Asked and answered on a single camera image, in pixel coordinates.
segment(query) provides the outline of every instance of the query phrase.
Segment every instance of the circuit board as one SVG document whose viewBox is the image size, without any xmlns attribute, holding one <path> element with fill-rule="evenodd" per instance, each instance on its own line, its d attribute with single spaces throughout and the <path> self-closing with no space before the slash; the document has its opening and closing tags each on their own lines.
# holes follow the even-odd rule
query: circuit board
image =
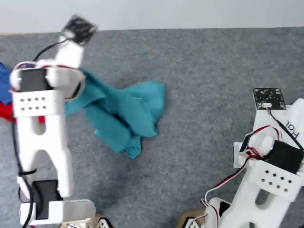
<svg viewBox="0 0 304 228">
<path fill-rule="evenodd" d="M 286 110 L 286 105 L 280 88 L 253 88 L 253 97 L 257 110 Z"/>
<path fill-rule="evenodd" d="M 63 28 L 62 34 L 75 43 L 84 46 L 96 31 L 96 25 L 93 25 L 78 15 L 74 15 Z"/>
</svg>

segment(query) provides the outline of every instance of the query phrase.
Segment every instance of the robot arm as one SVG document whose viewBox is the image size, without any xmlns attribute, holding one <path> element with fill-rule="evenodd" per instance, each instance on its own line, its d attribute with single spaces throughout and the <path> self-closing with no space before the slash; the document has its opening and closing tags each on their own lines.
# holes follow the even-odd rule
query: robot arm
<svg viewBox="0 0 304 228">
<path fill-rule="evenodd" d="M 27 225 L 57 224 L 79 220 L 87 226 L 95 216 L 89 200 L 63 201 L 72 196 L 71 153 L 65 130 L 65 100 L 74 99 L 85 86 L 85 76 L 78 70 L 86 44 L 96 26 L 74 16 L 62 31 L 64 42 L 58 45 L 55 59 L 22 62 L 11 73 L 13 111 L 17 119 L 21 170 L 17 181 L 29 203 L 22 203 L 20 222 Z M 32 68 L 20 68 L 31 64 Z M 41 131 L 38 116 L 45 117 Z M 35 157 L 44 150 L 50 156 L 58 180 L 35 180 Z"/>
<path fill-rule="evenodd" d="M 277 103 L 281 100 L 277 88 L 274 93 L 272 89 L 256 90 L 266 94 L 267 99 L 256 104 L 253 132 L 243 142 L 234 143 L 234 167 L 245 164 L 245 176 L 232 203 L 220 198 L 203 202 L 208 215 L 204 228 L 251 228 L 250 223 L 258 228 L 279 228 L 304 184 L 304 99 L 285 108 L 285 104 Z M 244 144 L 259 152 L 260 158 L 247 162 L 247 152 L 252 150 L 244 149 Z M 262 205 L 257 205 L 261 190 L 269 195 Z"/>
</svg>

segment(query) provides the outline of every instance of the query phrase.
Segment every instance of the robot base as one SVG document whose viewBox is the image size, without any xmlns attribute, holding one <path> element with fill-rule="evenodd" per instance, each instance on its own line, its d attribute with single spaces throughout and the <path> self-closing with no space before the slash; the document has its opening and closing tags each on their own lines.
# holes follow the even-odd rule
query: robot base
<svg viewBox="0 0 304 228">
<path fill-rule="evenodd" d="M 96 213 L 94 222 L 80 220 L 61 224 L 59 228 L 113 228 L 109 220 L 102 213 Z"/>
</svg>

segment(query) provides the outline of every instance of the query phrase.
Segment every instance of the teal cloth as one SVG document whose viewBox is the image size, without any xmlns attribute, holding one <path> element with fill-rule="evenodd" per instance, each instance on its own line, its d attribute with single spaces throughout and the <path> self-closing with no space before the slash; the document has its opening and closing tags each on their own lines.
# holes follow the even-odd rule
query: teal cloth
<svg viewBox="0 0 304 228">
<path fill-rule="evenodd" d="M 150 81 L 116 89 L 80 70 L 86 75 L 85 89 L 66 102 L 66 115 L 84 109 L 95 135 L 115 153 L 135 158 L 142 151 L 141 137 L 158 134 L 155 124 L 164 112 L 165 84 Z"/>
</svg>

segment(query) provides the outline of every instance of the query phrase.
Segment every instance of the fabric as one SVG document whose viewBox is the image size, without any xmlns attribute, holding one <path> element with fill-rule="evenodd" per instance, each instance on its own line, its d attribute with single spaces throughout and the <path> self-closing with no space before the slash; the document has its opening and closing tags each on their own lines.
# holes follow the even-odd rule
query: fabric
<svg viewBox="0 0 304 228">
<path fill-rule="evenodd" d="M 11 69 L 8 69 L 0 62 L 0 102 L 8 105 L 11 102 L 10 90 L 10 73 Z"/>
<path fill-rule="evenodd" d="M 126 89 L 103 84 L 90 72 L 83 93 L 66 103 L 66 114 L 85 109 L 95 135 L 115 153 L 135 158 L 142 150 L 141 137 L 158 134 L 155 123 L 165 107 L 165 84 L 138 83 Z"/>
</svg>

